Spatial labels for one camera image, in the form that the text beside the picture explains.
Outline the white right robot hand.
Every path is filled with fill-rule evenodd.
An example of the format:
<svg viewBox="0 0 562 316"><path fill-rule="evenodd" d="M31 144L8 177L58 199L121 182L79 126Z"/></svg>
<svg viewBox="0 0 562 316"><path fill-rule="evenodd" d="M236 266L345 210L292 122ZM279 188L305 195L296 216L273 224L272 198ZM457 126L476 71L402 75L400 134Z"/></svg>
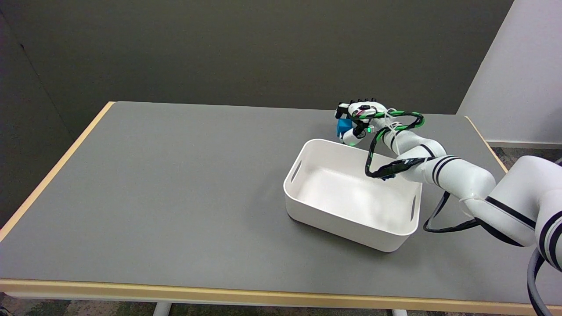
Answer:
<svg viewBox="0 0 562 316"><path fill-rule="evenodd" d="M338 120L336 134L340 142L349 146L359 144L368 133L373 132L371 121L377 114L386 111L387 108L375 98L340 102L335 111Z"/></svg>

